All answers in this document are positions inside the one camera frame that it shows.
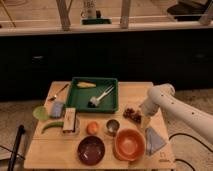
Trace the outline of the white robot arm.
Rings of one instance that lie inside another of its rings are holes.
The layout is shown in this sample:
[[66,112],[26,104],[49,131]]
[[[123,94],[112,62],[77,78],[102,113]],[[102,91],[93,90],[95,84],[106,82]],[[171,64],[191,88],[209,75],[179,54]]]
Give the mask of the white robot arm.
[[213,115],[176,99],[174,95],[175,89],[171,84],[152,86],[147,91],[147,98],[140,104],[142,113],[152,117],[159,108],[164,109],[213,145]]

